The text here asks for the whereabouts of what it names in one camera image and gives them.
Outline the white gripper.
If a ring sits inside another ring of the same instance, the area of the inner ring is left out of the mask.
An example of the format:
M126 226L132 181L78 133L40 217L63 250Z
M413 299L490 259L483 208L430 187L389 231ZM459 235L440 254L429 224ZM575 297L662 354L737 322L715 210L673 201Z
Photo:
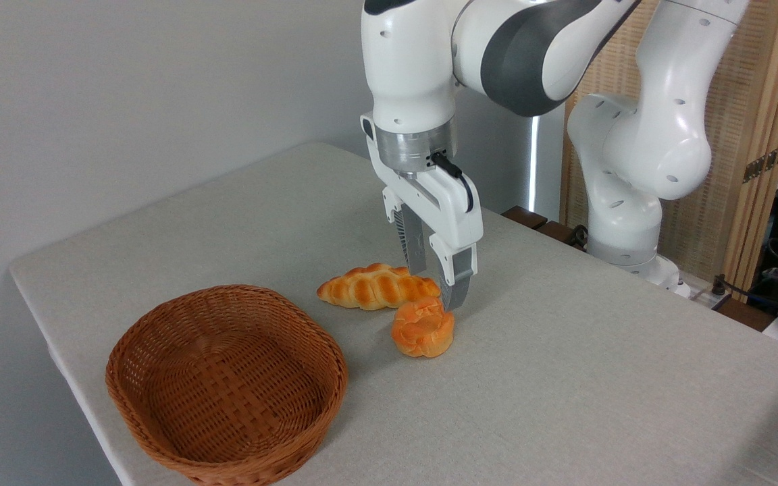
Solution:
M365 140L371 165L386 185L382 191L386 218L396 228L409 273L426 269L425 223L435 231L429 243L441 264L442 307L447 312L460 308L477 273L476 242L484 234L475 184L450 163L444 151L433 153L430 166L415 179L405 178L382 163L371 136Z

